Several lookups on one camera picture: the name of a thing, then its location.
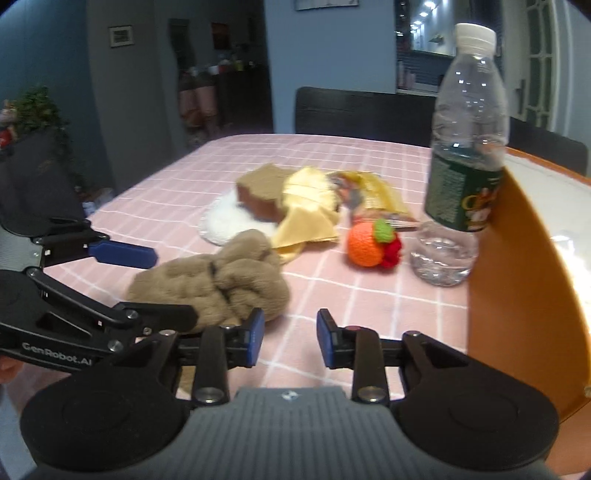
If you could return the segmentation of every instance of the red crochet flower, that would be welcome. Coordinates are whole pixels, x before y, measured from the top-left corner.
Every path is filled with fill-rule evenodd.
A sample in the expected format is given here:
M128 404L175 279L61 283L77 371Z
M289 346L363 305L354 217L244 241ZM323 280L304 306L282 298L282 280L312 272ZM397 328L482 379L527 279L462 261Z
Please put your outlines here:
M398 235L394 234L394 240L387 245L384 245L384 259L380 265L384 268L394 268L400 263L401 250L402 242Z

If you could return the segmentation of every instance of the snack bag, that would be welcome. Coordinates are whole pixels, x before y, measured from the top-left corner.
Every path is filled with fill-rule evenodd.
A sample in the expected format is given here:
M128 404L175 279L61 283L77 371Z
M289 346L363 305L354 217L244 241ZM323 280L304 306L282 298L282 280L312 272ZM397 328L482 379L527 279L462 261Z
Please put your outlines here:
M418 226L400 193L375 173L338 171L330 178L351 212L352 224L383 218L396 230L413 230Z

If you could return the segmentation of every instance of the green crochet leaf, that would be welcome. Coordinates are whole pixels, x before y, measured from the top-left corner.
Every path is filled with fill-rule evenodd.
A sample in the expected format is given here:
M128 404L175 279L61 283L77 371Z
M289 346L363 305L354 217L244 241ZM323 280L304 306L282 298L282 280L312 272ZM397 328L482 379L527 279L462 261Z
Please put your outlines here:
M374 222L374 240L379 244L389 244L394 241L394 230L383 218Z

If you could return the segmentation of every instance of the chair backrest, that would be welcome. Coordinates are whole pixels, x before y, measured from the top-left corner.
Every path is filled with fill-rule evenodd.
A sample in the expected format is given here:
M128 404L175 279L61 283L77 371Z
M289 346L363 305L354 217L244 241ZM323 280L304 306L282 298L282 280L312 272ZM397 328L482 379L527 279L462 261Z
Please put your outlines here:
M435 97L302 87L295 132L428 147Z
M406 93L302 87L295 98L295 133L429 147L435 100ZM509 146L581 175L587 173L584 144L516 118L511 118Z
M551 161L582 176L587 175L589 152L585 144L513 117L509 146Z
M0 207L6 213L82 220L84 209L62 167L53 159L53 132L33 133L0 155Z

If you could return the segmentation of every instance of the checkered tablecloth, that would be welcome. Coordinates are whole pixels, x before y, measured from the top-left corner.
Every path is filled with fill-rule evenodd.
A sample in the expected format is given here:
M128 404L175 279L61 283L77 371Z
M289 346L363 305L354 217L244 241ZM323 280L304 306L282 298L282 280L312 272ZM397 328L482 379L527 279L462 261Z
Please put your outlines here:
M265 163L311 165L326 171L370 170L400 189L409 208L421 215L430 158L428 148L351 138L305 135L244 135L211 142L144 180L101 208L94 227L114 240L153 247L160 261L211 253L217 249L199 237L204 209L234 188L244 172ZM467 289L432 287L417 279L408 262L394 273L354 269L345 261L342 241L349 219L343 213L340 244L316 245L284 268L291 302L284 316L267 323L258 365L230 372L234 393L243 385L312 387L339 385L350 390L350 371L329 371L316 341L315 318L328 308L338 325L364 325L399 338L420 330L460 350L466 348ZM93 259L46 269L68 286L105 304L121 301L136 270L101 265ZM12 386L22 404L43 375L36 367ZM393 397L402 389L396 369L389 372Z

